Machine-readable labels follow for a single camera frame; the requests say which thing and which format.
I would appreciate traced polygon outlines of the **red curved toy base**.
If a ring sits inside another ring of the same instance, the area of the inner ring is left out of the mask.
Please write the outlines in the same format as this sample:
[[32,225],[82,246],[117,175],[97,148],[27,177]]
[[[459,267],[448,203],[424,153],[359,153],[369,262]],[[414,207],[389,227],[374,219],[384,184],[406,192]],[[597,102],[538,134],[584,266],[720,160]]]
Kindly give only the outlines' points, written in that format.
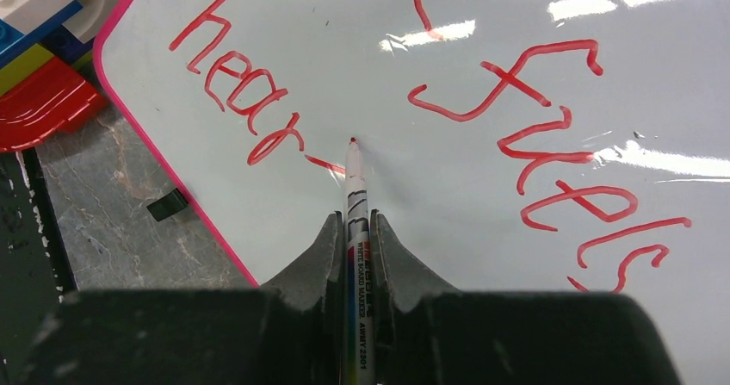
[[74,132],[108,105],[93,84],[52,58],[1,96],[1,151],[26,150],[58,131]]

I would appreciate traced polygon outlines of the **red whiteboard marker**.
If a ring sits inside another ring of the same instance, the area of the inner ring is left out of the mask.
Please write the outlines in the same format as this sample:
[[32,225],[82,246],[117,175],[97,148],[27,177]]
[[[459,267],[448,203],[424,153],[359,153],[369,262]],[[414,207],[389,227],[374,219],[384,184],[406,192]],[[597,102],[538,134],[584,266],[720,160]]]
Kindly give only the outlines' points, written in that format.
[[345,162],[344,384],[375,384],[373,278],[370,266],[368,192],[362,151],[350,140]]

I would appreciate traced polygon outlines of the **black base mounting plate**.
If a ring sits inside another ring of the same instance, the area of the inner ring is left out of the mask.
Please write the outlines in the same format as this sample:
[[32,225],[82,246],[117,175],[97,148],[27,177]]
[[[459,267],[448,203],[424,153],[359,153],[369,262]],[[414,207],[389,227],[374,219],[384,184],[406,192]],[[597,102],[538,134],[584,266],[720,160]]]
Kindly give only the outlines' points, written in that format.
[[38,326],[76,288],[34,149],[1,155],[1,383],[22,371]]

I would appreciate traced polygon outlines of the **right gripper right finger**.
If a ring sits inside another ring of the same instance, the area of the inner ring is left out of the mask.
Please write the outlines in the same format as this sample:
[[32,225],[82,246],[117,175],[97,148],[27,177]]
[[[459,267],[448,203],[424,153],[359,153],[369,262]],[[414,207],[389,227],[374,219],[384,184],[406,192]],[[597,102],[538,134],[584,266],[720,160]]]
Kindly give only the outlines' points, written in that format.
[[382,384],[677,384],[639,304],[610,293],[466,291],[370,216]]

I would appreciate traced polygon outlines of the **green toy brick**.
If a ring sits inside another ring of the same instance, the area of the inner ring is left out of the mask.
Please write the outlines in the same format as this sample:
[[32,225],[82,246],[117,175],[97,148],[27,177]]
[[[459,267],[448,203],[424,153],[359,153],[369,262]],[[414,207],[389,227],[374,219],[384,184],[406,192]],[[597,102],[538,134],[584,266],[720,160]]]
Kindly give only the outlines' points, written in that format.
[[74,69],[79,69],[92,59],[92,45],[82,46],[80,53],[69,56],[57,55],[41,44],[35,44],[1,68],[1,95],[39,70],[52,58],[58,58]]

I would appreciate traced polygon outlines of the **pink framed whiteboard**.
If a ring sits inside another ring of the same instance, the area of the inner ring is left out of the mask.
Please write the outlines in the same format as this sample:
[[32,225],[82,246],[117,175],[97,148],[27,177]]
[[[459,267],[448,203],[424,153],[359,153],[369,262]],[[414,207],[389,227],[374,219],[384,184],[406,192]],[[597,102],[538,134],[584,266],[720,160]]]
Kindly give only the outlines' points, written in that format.
[[729,0],[120,0],[104,89],[253,283],[368,205],[460,289],[613,291],[729,381]]

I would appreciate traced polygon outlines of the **whiteboard black clip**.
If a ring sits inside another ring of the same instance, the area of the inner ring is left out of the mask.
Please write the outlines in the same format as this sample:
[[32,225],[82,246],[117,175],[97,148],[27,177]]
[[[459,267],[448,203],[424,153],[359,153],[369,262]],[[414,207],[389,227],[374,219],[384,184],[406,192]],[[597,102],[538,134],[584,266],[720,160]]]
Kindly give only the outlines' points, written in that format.
[[174,189],[165,196],[148,204],[146,209],[155,221],[160,222],[180,213],[188,205],[189,202],[183,192],[179,189]]

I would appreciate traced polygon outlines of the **blue toy brick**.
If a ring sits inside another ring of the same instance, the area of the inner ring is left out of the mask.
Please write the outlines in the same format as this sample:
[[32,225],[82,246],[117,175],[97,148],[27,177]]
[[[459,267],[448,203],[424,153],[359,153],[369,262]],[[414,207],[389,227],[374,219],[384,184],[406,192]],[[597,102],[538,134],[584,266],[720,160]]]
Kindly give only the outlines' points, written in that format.
[[27,34],[1,21],[1,67],[4,68],[32,46],[48,47],[50,52],[69,65],[81,65],[93,47],[93,40],[82,42],[63,24],[80,14],[85,7],[75,0]]

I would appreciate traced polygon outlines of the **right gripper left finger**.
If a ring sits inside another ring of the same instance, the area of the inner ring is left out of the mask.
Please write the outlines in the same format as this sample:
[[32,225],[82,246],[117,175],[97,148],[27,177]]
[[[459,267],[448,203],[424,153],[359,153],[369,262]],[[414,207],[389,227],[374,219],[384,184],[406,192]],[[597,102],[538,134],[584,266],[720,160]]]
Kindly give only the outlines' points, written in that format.
[[20,384],[337,384],[342,215],[257,289],[85,290],[40,324]]

